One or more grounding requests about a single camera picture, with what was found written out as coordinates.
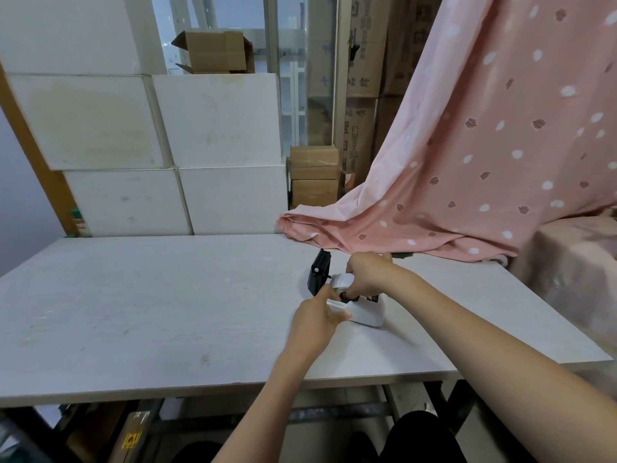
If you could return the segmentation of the white label printer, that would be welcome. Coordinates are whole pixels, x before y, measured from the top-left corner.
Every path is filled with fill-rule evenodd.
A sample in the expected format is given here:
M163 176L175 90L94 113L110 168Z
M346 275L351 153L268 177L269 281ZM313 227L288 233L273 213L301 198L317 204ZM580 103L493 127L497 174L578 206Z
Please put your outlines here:
M334 311L347 310L351 314L350 321L366 325L368 327L381 327L385 318L385 301L382 296L357 297L349 299L345 292L337 293L340 300L328 299L328 306Z

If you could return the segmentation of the tall printed cardboard box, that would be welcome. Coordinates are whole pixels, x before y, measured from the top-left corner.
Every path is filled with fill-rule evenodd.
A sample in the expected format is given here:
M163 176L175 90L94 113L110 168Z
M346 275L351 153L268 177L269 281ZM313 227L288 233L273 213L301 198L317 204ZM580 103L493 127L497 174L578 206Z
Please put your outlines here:
M349 98L345 105L342 171L346 191L362 184L371 167L376 102Z
M381 95L403 96L443 0L391 0Z
M391 0L352 0L348 98L377 98L381 87Z

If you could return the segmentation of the small taped cardboard box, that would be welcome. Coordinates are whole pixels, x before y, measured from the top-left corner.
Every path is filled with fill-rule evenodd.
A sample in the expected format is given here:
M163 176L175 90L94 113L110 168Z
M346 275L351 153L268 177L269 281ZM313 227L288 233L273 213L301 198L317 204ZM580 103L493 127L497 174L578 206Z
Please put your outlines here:
M339 151L334 146L295 146L289 153L290 180L337 180Z
M336 203L338 192L336 179L294 179L291 181L290 208L300 205L325 207Z

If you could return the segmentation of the person's right forearm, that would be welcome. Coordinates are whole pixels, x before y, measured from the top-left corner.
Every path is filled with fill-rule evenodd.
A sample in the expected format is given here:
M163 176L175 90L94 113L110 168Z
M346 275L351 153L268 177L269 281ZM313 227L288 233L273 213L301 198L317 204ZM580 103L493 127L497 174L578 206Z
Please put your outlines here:
M617 463L617 402L393 265L383 292L427 331L538 462Z

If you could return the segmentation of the person's left forearm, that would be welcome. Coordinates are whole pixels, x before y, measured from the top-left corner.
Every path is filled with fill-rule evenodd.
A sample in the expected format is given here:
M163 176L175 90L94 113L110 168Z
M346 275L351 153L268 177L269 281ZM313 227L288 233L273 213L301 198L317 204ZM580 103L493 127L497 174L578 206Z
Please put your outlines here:
M282 443L305 375L321 350L287 345L239 424L212 463L278 463Z

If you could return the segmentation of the person's left hand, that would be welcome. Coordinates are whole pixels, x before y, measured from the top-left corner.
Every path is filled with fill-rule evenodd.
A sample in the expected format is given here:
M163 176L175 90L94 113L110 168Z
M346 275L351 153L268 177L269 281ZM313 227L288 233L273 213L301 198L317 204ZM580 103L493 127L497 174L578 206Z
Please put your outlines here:
M324 285L312 299L301 302L291 321L284 350L306 367L325 351L337 328L326 318L328 299L340 300L330 285Z

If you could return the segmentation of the green bottle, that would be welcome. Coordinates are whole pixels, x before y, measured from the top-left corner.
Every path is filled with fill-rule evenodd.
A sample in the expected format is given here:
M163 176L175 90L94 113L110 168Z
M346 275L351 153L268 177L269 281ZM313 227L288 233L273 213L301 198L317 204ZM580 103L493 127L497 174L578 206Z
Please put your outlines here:
M78 208L73 208L70 213L73 219L73 223L75 224L78 231L78 236L81 238L92 238L92 232L85 219L83 218L81 211Z

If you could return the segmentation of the pink patterned curtain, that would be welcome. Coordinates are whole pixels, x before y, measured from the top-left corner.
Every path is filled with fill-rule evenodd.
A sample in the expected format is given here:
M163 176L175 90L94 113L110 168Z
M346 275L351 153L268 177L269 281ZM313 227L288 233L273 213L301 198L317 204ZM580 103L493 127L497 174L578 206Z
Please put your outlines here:
M288 237L346 253L515 257L617 206L617 0L443 0L363 184Z

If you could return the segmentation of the white metal rack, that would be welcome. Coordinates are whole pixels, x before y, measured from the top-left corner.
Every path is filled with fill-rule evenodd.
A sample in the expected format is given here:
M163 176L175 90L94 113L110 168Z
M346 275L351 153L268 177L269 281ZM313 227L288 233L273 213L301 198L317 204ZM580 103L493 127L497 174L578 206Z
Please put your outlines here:
M282 147L306 146L307 94L304 61L284 60L280 64L280 92L282 109Z

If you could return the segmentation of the open brown cardboard box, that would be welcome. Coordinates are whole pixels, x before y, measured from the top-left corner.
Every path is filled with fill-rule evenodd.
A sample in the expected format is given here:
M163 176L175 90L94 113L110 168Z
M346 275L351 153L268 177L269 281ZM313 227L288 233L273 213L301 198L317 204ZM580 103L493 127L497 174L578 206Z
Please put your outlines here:
M188 54L190 64L177 66L191 75L255 73L253 46L241 31L183 31L170 44Z

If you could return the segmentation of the person's right hand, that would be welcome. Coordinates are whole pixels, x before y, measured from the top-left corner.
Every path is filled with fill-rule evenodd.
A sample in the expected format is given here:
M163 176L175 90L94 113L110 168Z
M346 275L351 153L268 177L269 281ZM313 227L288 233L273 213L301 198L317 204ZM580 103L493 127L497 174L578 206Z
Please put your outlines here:
M391 253L355 252L352 256L374 256L372 265L374 295L394 293L409 278L409 273L393 262Z

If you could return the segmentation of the orange wooden beam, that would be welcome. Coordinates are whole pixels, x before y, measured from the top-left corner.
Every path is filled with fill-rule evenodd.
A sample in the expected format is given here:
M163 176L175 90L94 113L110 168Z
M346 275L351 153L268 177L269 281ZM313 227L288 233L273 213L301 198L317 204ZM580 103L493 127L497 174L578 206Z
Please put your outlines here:
M76 208L73 194L64 175L60 171L52 171L44 160L41 150L11 90L7 73L1 61L0 107L66 235L78 236L78 227L72 215L72 210Z

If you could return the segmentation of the cardboard box with warning label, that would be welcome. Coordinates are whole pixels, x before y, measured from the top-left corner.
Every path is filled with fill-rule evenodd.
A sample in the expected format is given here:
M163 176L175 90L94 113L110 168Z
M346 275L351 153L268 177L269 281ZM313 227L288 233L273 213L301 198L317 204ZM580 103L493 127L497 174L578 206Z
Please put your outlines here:
M106 463L139 463L158 415L155 410L129 413Z

